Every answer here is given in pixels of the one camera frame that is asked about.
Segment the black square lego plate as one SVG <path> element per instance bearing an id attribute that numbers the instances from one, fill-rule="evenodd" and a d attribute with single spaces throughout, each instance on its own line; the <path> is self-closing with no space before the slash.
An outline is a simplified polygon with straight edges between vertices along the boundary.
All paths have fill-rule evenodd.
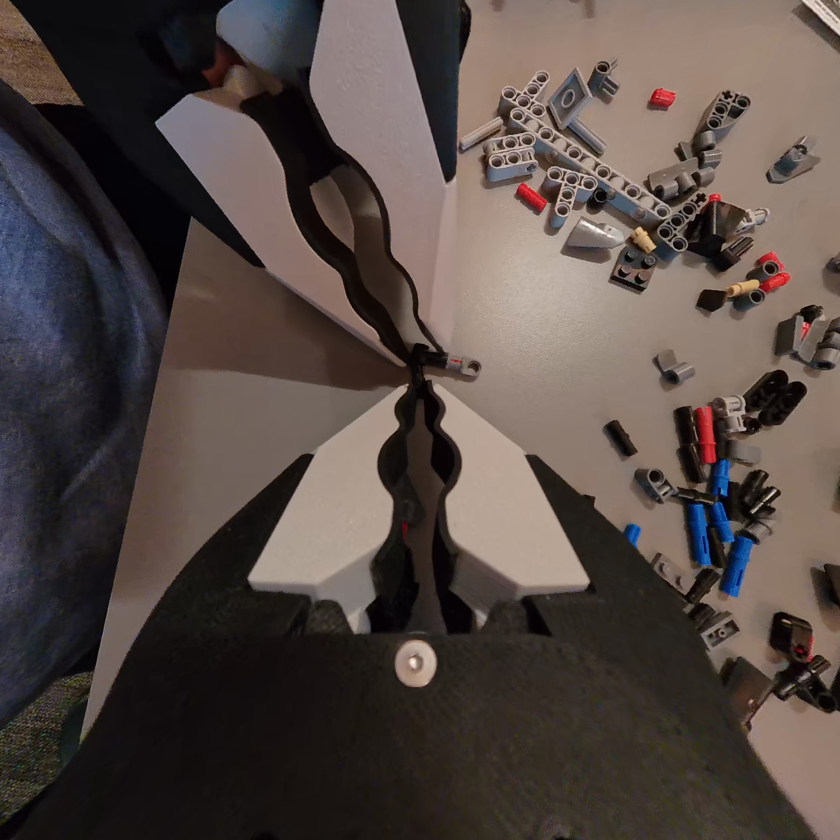
<path id="1" fill-rule="evenodd" d="M 655 248 L 648 232 L 637 227 L 616 258 L 610 281 L 632 291 L 645 291 L 658 265 Z"/>

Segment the person's blue clothed torso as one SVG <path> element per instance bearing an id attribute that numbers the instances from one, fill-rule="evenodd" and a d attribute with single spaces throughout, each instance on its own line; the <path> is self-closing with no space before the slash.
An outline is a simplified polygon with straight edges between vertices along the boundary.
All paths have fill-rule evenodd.
<path id="1" fill-rule="evenodd" d="M 98 644 L 167 326 L 129 226 L 5 82 L 1 285 L 4 727 Z"/>

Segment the dark grey lego hinge plate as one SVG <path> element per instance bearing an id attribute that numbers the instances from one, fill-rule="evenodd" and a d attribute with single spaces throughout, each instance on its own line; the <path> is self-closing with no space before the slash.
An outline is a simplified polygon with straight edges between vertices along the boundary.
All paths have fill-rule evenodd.
<path id="1" fill-rule="evenodd" d="M 708 186 L 716 175 L 719 162 L 689 157 L 647 177 L 650 192 L 668 202 L 697 188 Z"/>

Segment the dark grey lego pin joiner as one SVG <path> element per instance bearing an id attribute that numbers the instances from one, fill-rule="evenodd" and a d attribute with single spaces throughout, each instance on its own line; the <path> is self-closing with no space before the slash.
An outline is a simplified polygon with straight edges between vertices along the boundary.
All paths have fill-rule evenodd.
<path id="1" fill-rule="evenodd" d="M 481 372 L 481 364 L 462 354 L 451 354 L 436 350 L 423 343 L 416 343 L 409 357 L 409 365 L 414 371 L 436 369 L 475 379 Z"/>

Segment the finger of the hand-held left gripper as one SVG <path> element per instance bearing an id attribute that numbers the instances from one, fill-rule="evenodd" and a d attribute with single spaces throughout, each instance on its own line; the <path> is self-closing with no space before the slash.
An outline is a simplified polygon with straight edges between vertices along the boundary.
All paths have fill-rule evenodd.
<path id="1" fill-rule="evenodd" d="M 310 91 L 338 147 L 371 177 L 391 252 L 444 346 L 456 310 L 457 182 L 445 182 L 395 2 L 326 1 Z"/>
<path id="2" fill-rule="evenodd" d="M 266 270 L 396 364 L 411 351 L 386 305 L 411 278 L 392 254 L 385 201 L 330 136 L 309 86 L 323 2 L 179 10 L 156 45 L 209 89 L 156 125 Z"/>

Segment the black three-hole lego beam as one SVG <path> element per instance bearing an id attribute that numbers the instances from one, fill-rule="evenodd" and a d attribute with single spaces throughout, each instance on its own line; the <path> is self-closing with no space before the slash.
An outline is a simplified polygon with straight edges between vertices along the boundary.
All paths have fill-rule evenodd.
<path id="1" fill-rule="evenodd" d="M 757 414 L 768 408 L 780 394 L 784 393 L 789 381 L 789 375 L 784 370 L 774 370 L 763 374 L 743 394 L 746 412 Z"/>
<path id="2" fill-rule="evenodd" d="M 786 383 L 773 394 L 772 399 L 759 413 L 762 427 L 782 425 L 802 403 L 807 394 L 807 386 L 801 381 Z"/>

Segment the large black lego slope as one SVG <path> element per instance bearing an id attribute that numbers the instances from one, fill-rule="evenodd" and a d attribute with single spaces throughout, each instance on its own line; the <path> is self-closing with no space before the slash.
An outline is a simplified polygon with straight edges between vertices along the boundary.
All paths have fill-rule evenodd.
<path id="1" fill-rule="evenodd" d="M 706 258 L 716 256 L 732 240 L 746 213 L 712 194 L 686 228 L 687 250 Z"/>

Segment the light grey L-shaped lego beam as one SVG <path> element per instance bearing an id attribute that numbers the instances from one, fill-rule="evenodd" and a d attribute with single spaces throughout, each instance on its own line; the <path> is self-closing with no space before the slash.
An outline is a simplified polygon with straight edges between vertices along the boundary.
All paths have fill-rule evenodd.
<path id="1" fill-rule="evenodd" d="M 510 110 L 516 107 L 525 108 L 535 102 L 542 102 L 546 88 L 550 83 L 550 73 L 546 70 L 537 71 L 523 87 L 506 86 L 500 91 L 497 115 L 506 120 Z"/>

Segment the light grey double lego beam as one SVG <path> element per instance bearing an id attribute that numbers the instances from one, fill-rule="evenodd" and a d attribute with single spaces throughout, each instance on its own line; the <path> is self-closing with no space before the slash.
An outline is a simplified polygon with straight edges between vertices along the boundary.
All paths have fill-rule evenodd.
<path id="1" fill-rule="evenodd" d="M 482 148 L 486 180 L 495 183 L 530 177 L 539 168 L 534 150 L 536 140 L 534 133 L 524 132 L 487 141 Z"/>

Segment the grey square lego plate bar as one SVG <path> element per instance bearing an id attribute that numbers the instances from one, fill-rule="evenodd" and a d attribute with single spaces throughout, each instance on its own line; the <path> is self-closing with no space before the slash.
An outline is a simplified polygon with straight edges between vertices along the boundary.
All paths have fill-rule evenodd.
<path id="1" fill-rule="evenodd" d="M 573 68 L 557 90 L 548 98 L 547 109 L 558 130 L 568 130 L 596 155 L 603 155 L 606 143 L 581 120 L 581 113 L 593 100 L 593 94 L 578 67 Z"/>

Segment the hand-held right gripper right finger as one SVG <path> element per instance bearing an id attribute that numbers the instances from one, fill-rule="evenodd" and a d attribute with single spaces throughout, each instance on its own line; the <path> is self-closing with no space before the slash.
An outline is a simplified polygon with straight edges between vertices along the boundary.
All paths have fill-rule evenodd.
<path id="1" fill-rule="evenodd" d="M 433 568 L 446 631 L 467 634 L 504 602 L 584 592 L 590 576 L 524 450 L 440 385 L 423 384 L 423 405 L 443 483 Z"/>

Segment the light grey angled lego beam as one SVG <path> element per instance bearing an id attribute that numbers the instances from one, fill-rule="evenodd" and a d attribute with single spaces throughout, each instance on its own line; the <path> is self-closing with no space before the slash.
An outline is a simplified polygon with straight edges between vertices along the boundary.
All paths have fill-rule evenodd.
<path id="1" fill-rule="evenodd" d="M 658 261 L 669 262 L 688 248 L 688 225 L 695 221 L 708 203 L 708 194 L 698 191 L 672 211 L 653 232 L 654 255 Z"/>

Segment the dark grey lego hinge piece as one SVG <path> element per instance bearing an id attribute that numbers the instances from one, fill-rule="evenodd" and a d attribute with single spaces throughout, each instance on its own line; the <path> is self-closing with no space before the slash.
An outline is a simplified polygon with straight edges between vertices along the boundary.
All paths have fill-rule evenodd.
<path id="1" fill-rule="evenodd" d="M 817 371 L 839 365 L 839 318 L 828 318 L 822 307 L 808 305 L 776 329 L 773 354 L 790 356 Z"/>

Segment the grey curved lego slope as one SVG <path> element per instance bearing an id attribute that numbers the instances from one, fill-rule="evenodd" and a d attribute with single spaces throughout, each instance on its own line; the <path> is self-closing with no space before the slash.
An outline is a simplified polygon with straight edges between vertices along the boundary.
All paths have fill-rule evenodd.
<path id="1" fill-rule="evenodd" d="M 597 224 L 581 216 L 566 239 L 566 245 L 573 249 L 613 250 L 624 244 L 622 230 L 609 224 Z"/>

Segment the light grey T-shaped lego beam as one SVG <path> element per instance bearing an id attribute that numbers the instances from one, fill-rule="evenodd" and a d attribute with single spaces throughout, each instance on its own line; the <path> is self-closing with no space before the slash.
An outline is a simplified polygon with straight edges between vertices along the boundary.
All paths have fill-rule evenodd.
<path id="1" fill-rule="evenodd" d="M 598 186 L 598 181 L 592 175 L 552 165 L 541 184 L 541 193 L 550 204 L 549 226 L 553 229 L 562 228 L 574 205 L 589 201 Z"/>

